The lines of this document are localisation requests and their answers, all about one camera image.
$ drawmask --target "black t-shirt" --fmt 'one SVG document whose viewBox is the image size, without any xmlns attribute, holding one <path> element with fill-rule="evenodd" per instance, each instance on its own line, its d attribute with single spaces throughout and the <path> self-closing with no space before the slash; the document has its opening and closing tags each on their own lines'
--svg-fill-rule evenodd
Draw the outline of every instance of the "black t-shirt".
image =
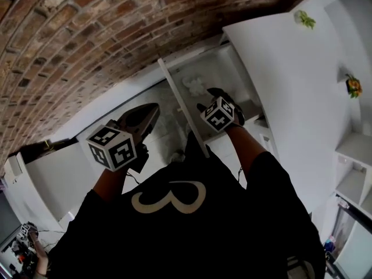
<svg viewBox="0 0 372 279">
<path fill-rule="evenodd" d="M 263 153 L 244 189 L 212 154 L 171 163 L 112 203 L 89 192 L 51 251 L 51 278 L 287 278 L 304 264 L 323 277 L 318 232 L 286 171 Z"/>
</svg>

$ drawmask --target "open cabinet door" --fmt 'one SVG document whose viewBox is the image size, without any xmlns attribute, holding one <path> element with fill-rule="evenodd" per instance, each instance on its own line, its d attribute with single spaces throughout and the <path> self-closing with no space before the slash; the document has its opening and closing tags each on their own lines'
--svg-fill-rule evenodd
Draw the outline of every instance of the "open cabinet door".
<svg viewBox="0 0 372 279">
<path fill-rule="evenodd" d="M 334 151 L 350 131 L 337 84 L 346 57 L 326 13 L 314 30 L 292 13 L 223 28 L 261 100 L 283 168 L 308 212 L 333 191 Z"/>
<path fill-rule="evenodd" d="M 190 128 L 192 130 L 192 132 L 194 133 L 195 137 L 196 137 L 196 140 L 198 141 L 204 155 L 206 158 L 209 158 L 209 152 L 207 150 L 207 148 L 205 147 L 205 144 L 203 142 L 203 139 L 202 137 L 200 136 L 200 133 L 198 131 L 198 129 L 196 128 L 193 120 L 192 120 L 192 117 L 190 115 L 190 112 L 188 111 L 187 107 L 186 107 L 186 104 L 184 102 L 184 100 L 182 99 L 182 96 L 177 88 L 177 86 L 175 85 L 174 81 L 173 81 L 173 78 L 172 76 L 170 75 L 169 71 L 168 71 L 168 68 L 166 67 L 164 61 L 162 58 L 158 59 L 158 63 L 160 65 L 160 68 L 163 70 L 163 73 L 165 75 L 165 77 L 167 78 L 167 81 L 169 83 L 169 86 L 170 88 L 172 89 L 173 93 L 174 93 L 174 96 L 176 96 L 177 98 L 177 101 L 178 101 L 178 104 L 180 105 L 183 113 L 185 114 L 185 117 L 187 119 L 187 122 L 189 123 L 190 125 Z"/>
</svg>

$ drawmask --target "glove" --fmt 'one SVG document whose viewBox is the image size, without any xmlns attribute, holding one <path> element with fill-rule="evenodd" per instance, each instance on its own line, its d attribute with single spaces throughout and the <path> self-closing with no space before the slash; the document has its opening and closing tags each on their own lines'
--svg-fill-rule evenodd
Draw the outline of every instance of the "glove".
<svg viewBox="0 0 372 279">
<path fill-rule="evenodd" d="M 209 92 L 209 94 L 213 95 L 211 103 L 213 103 L 218 97 L 222 97 L 223 99 L 225 99 L 226 102 L 232 104 L 235 107 L 235 109 L 234 109 L 234 121 L 229 126 L 227 126 L 226 128 L 234 127 L 234 126 L 243 126 L 244 125 L 245 119 L 244 119 L 244 115 L 243 115 L 243 110 L 241 109 L 240 106 L 238 106 L 235 103 L 235 101 L 229 96 L 228 93 L 226 93 L 225 91 L 223 91 L 220 88 L 209 88 L 209 89 L 207 89 L 207 91 Z M 196 105 L 196 107 L 198 108 L 198 110 L 201 113 L 204 112 L 207 109 L 207 106 L 204 106 L 201 103 L 198 103 Z"/>
</svg>

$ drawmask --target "hand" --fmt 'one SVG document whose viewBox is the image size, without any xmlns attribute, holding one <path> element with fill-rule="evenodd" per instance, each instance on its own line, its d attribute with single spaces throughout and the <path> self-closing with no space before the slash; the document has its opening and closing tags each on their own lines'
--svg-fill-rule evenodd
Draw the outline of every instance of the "hand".
<svg viewBox="0 0 372 279">
<path fill-rule="evenodd" d="M 229 128 L 233 125 L 235 125 L 235 126 L 243 126 L 244 125 L 245 119 L 244 119 L 243 111 L 242 111 L 241 107 L 238 106 L 235 103 L 235 101 L 229 96 L 228 93 L 226 93 L 225 91 L 223 91 L 220 88 L 209 88 L 209 89 L 207 89 L 207 91 L 211 95 L 213 95 L 211 103 L 213 103 L 218 97 L 222 97 L 223 99 L 225 99 L 226 102 L 232 104 L 235 107 L 235 109 L 234 109 L 234 121 L 229 126 L 227 126 L 226 128 Z M 198 108 L 198 110 L 201 113 L 204 112 L 207 109 L 207 107 L 202 105 L 201 103 L 198 103 L 196 105 L 196 107 Z"/>
</svg>

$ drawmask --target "white number 3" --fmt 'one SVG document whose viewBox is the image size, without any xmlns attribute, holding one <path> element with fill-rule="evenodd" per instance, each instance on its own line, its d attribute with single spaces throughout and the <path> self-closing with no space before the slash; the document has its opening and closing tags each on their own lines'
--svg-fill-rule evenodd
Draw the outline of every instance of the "white number 3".
<svg viewBox="0 0 372 279">
<path fill-rule="evenodd" d="M 200 206 L 203 204 L 205 195 L 206 195 L 206 189 L 203 183 L 197 182 L 197 181 L 173 181 L 169 182 L 171 183 L 190 183 L 193 184 L 197 187 L 198 189 L 198 197 L 190 205 L 186 205 L 182 202 L 180 202 L 172 193 L 172 190 L 168 192 L 168 194 L 161 199 L 159 202 L 153 203 L 151 205 L 144 205 L 143 203 L 140 202 L 140 196 L 142 195 L 143 192 L 136 193 L 135 195 L 132 196 L 132 206 L 133 208 L 143 214 L 150 214 L 154 213 L 163 207 L 165 207 L 169 202 L 172 203 L 172 205 L 181 213 L 184 214 L 191 214 L 198 210 Z"/>
</svg>

